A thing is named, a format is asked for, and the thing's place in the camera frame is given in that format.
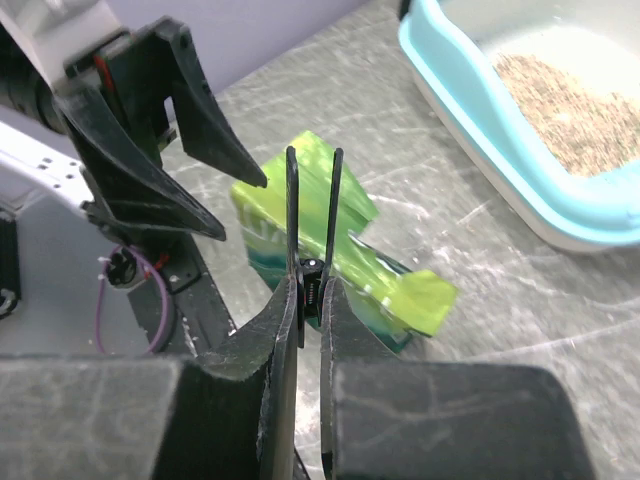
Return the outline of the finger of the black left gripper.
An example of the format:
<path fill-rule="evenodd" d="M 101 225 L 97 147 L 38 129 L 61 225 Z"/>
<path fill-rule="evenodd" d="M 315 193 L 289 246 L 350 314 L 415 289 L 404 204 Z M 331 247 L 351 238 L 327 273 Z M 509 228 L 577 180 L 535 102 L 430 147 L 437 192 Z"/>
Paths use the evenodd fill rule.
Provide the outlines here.
<path fill-rule="evenodd" d="M 107 237 L 124 243 L 163 233 L 226 239 L 224 226 L 134 143 L 97 90 L 82 87 L 57 95 L 55 103 L 93 195 L 83 209 Z"/>
<path fill-rule="evenodd" d="M 151 27 L 152 78 L 171 98 L 184 152 L 255 187 L 267 178 L 220 109 L 199 61 L 190 29 L 171 17 Z"/>

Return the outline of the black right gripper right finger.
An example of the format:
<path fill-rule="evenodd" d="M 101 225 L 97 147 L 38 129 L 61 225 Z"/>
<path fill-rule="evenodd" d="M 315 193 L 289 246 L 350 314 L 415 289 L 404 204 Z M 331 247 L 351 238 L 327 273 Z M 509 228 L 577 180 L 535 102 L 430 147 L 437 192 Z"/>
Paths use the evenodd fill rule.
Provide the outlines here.
<path fill-rule="evenodd" d="M 322 309 L 321 455 L 329 479 L 592 479 L 572 403 L 540 367 L 408 361 L 352 312 Z"/>

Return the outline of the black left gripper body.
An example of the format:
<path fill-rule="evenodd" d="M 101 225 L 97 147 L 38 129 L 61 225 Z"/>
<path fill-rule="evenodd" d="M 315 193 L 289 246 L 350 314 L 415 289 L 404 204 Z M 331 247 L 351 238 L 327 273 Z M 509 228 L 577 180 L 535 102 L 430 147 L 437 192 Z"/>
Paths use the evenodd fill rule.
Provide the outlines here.
<path fill-rule="evenodd" d="M 171 99 L 183 150 L 195 156 L 195 48 L 190 29 L 171 17 L 126 31 L 96 50 L 99 90 L 118 124 L 152 162 L 174 138 L 164 108 Z"/>

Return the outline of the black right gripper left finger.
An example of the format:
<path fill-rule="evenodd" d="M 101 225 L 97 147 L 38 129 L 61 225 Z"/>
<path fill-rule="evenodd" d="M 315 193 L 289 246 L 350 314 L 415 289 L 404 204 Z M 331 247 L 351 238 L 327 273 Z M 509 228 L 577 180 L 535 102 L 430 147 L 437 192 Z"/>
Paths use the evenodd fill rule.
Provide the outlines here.
<path fill-rule="evenodd" d="M 5 357 L 5 479 L 289 479 L 298 292 L 197 359 Z"/>

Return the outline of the green litter bag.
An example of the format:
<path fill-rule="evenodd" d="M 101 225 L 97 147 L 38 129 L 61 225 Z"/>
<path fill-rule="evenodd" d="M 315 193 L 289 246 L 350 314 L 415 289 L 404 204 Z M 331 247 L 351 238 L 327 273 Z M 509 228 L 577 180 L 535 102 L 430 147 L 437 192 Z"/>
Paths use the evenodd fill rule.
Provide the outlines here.
<path fill-rule="evenodd" d="M 300 201 L 319 208 L 320 240 L 333 166 L 333 147 L 305 131 L 292 146 L 300 174 Z M 268 184 L 237 181 L 231 200 L 237 212 L 249 265 L 270 289 L 286 273 L 286 158 L 278 154 L 262 170 Z M 360 240 L 378 210 L 349 168 L 342 169 L 332 275 L 340 278 L 356 316 L 392 351 L 414 335 L 434 336 L 450 312 L 456 288 L 430 270 L 412 271 Z"/>

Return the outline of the black bag clip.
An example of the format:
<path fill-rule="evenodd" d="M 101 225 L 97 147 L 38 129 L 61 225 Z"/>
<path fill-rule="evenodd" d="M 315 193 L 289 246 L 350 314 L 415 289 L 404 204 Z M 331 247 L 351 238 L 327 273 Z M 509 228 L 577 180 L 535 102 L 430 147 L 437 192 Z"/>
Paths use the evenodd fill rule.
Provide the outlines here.
<path fill-rule="evenodd" d="M 331 274 L 338 219 L 344 151 L 333 153 L 326 239 L 320 240 L 319 208 L 300 201 L 300 174 L 296 149 L 289 145 L 286 158 L 287 269 L 294 280 L 298 346 L 305 345 L 309 319 L 322 322 L 325 289 Z"/>

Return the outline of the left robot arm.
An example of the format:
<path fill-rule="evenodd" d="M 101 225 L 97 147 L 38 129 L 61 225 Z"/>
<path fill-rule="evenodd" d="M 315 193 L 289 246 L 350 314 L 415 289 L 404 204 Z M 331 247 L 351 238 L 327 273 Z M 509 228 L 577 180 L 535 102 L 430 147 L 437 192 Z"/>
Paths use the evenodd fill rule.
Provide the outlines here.
<path fill-rule="evenodd" d="M 16 219 L 39 193 L 109 240 L 143 246 L 181 234 L 224 240 L 223 225 L 164 169 L 184 152 L 255 187 L 267 179 L 221 111 L 189 27 L 165 16 L 125 27 L 105 1 L 5 1 L 1 104 L 67 137 L 68 158 L 1 128 L 1 313 L 21 300 Z"/>

